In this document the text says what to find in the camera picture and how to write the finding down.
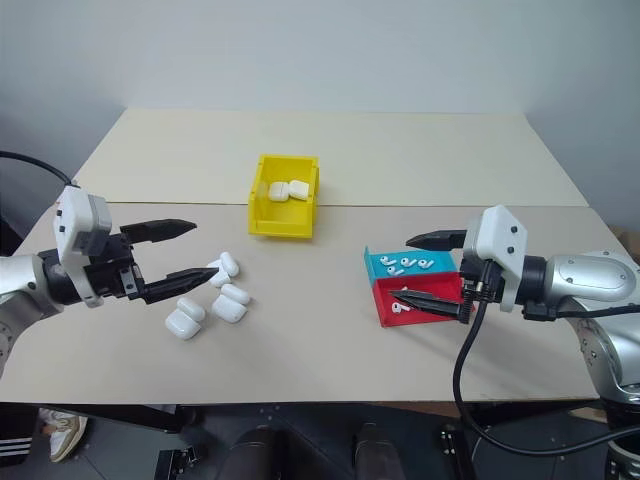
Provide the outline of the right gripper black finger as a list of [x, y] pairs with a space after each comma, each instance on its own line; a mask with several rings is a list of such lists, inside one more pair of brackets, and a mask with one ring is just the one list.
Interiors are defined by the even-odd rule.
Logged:
[[466, 234], [466, 230], [437, 230], [416, 235], [407, 240], [405, 245], [420, 250], [462, 249]]
[[460, 313], [460, 304], [450, 300], [444, 300], [425, 292], [415, 290], [392, 290], [391, 295], [400, 303], [412, 309], [457, 319]]

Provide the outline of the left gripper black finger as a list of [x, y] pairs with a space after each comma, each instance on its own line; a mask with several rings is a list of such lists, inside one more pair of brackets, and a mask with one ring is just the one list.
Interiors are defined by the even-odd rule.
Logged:
[[191, 268], [168, 274], [163, 280], [143, 284], [139, 297], [146, 304], [184, 295], [207, 283], [218, 273], [217, 267]]
[[120, 227], [130, 244], [161, 242], [177, 238], [196, 228], [196, 224], [181, 219], [162, 219], [139, 222]]

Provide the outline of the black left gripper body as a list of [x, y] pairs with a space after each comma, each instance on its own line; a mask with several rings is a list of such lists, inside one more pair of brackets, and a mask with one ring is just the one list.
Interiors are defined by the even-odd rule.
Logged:
[[101, 298], [142, 299], [144, 279], [133, 257], [134, 230], [110, 235], [99, 255], [90, 256], [85, 272], [93, 291]]

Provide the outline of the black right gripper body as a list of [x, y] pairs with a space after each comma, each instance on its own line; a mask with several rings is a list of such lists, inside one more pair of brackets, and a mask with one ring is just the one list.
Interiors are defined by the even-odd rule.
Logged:
[[482, 260], [464, 253], [459, 273], [463, 279], [463, 287], [458, 320], [468, 324], [475, 302], [500, 302], [500, 265], [494, 260]]

